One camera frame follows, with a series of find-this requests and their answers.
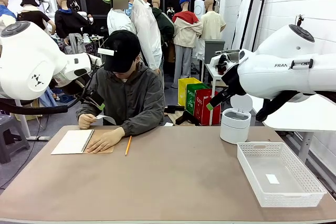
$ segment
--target notebook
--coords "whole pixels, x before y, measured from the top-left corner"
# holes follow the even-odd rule
[[[87,153],[86,147],[90,143],[90,140],[100,138],[106,130],[70,130],[59,141],[58,145],[52,151],[52,155],[55,154],[81,154]],[[99,153],[112,153],[114,146]]]

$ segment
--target yellow bin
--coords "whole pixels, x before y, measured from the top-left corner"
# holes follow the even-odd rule
[[[187,85],[188,84],[197,84],[197,83],[202,83],[202,82],[197,80],[196,78],[179,79],[178,104],[180,106],[185,106]]]

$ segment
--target white basket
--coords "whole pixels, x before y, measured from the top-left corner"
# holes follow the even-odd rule
[[[237,157],[262,207],[315,207],[327,193],[284,143],[238,143]]]

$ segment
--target black pole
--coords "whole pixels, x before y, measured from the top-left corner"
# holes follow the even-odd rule
[[[241,37],[241,42],[240,42],[240,49],[242,49],[242,47],[243,47],[243,43],[244,43],[244,39],[245,39],[245,33],[246,33],[246,29],[247,29],[247,24],[248,24],[248,20],[250,19],[250,14],[251,14],[251,10],[252,10],[252,5],[253,5],[253,0],[250,1],[250,6],[248,7],[248,13],[247,13],[247,17],[246,17],[243,36]]]
[[[256,43],[256,39],[257,39],[257,33],[258,33],[259,23],[260,23],[260,19],[261,19],[261,13],[262,13],[263,8],[264,8],[264,2],[265,2],[265,0],[261,0],[261,7],[260,7],[259,17],[258,17],[258,22],[257,22],[256,33],[254,34],[254,39],[253,39],[253,44],[252,44],[252,51],[254,51],[253,49],[254,49],[254,45]]]

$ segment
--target gray stool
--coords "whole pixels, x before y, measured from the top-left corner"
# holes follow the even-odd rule
[[[11,126],[14,127],[19,133],[20,136],[17,136],[15,138],[19,139],[20,141],[7,148],[4,139],[4,132],[9,130]],[[10,162],[10,154],[22,147],[25,147],[26,149],[30,148],[19,122],[10,115],[0,114],[0,163],[4,164]]]

